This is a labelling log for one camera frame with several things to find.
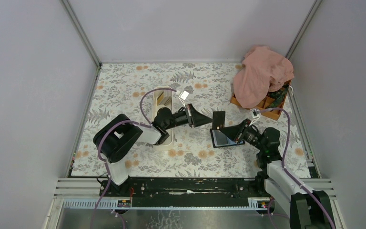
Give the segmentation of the grey credit card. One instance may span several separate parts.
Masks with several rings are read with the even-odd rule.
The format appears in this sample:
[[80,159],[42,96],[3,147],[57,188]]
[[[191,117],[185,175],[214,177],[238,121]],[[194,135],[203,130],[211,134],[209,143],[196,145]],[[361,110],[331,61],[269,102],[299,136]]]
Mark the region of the grey credit card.
[[225,111],[213,111],[212,130],[219,130],[225,126]]

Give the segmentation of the cream plastic oblong tray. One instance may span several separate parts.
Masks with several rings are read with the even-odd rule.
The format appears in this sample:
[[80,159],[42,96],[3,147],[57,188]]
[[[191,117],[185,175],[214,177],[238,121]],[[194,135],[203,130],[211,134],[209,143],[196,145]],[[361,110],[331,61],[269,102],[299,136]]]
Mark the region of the cream plastic oblong tray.
[[[155,143],[153,148],[157,151],[168,151],[173,148],[173,137],[174,133],[171,128],[167,128],[169,123],[169,119],[172,117],[173,113],[173,95],[174,92],[171,87],[160,86],[155,88],[156,91],[153,92],[152,99],[152,119],[151,122],[154,122],[155,129],[158,130],[161,134],[160,139]],[[172,100],[169,105],[156,105],[156,97],[159,94],[159,91],[162,90],[170,90],[172,91]]]

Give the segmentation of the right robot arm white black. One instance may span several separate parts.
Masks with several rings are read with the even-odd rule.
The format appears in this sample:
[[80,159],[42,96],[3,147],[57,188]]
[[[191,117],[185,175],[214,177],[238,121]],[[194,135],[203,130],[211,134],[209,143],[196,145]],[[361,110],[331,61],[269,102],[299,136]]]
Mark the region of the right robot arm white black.
[[284,155],[279,152],[279,130],[268,127],[260,133],[248,119],[218,130],[235,143],[245,141],[259,150],[256,162],[260,171],[254,178],[255,189],[279,203],[292,229],[336,228],[328,194],[307,185],[285,165]]

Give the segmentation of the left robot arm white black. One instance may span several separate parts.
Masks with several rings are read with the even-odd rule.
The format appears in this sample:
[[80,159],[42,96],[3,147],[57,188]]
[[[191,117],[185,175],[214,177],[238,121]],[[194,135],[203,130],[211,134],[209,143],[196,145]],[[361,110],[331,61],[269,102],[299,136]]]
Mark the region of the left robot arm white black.
[[94,136],[93,143],[98,149],[99,159],[105,162],[112,183],[119,186],[129,177],[124,165],[125,156],[135,143],[164,148],[172,144],[173,128],[182,125],[195,128],[211,122],[210,117],[198,112],[192,104],[175,113],[161,106],[150,125],[132,121],[125,114],[118,115]]

